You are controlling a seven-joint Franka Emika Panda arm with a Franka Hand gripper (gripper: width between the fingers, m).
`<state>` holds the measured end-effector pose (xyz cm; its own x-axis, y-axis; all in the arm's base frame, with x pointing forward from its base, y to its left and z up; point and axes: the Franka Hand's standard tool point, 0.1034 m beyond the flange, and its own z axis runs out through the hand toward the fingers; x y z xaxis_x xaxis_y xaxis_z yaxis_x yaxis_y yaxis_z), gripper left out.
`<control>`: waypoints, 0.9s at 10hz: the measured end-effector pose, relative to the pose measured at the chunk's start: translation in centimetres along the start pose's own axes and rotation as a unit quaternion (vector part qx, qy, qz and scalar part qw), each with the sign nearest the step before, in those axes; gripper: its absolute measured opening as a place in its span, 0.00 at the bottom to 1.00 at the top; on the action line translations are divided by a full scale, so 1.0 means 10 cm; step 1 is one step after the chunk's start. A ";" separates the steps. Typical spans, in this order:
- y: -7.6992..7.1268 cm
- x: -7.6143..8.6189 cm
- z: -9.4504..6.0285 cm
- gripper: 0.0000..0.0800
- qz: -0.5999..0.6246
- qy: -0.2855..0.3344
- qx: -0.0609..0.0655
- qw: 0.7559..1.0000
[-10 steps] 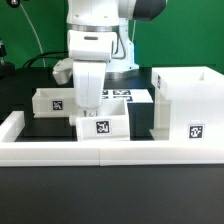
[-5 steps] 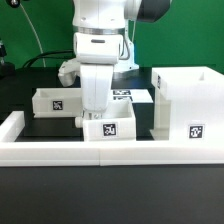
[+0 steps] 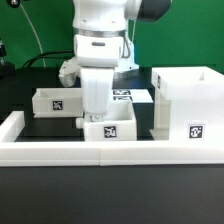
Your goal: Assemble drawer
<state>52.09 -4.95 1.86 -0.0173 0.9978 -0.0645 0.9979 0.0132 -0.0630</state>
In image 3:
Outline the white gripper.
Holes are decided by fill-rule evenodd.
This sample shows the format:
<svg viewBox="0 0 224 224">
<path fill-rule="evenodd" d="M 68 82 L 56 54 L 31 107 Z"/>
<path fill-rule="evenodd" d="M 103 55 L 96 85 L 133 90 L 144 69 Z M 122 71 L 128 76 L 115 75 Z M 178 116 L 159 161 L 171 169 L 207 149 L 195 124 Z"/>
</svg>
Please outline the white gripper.
<svg viewBox="0 0 224 224">
<path fill-rule="evenodd" d="M 83 109 L 91 122 L 102 122 L 109 107 L 114 69 L 82 67 L 80 72 Z"/>
</svg>

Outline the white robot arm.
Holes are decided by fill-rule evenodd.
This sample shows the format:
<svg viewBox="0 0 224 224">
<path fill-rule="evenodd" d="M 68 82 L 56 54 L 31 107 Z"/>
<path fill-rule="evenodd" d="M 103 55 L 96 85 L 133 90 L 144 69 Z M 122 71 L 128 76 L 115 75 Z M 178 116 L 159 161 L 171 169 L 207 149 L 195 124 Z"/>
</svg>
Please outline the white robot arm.
<svg viewBox="0 0 224 224">
<path fill-rule="evenodd" d="M 126 34 L 129 20 L 154 22 L 172 0 L 73 0 L 74 57 L 59 70 L 63 86 L 81 79 L 84 113 L 98 122 L 108 112 L 113 78 L 131 56 Z"/>
</svg>

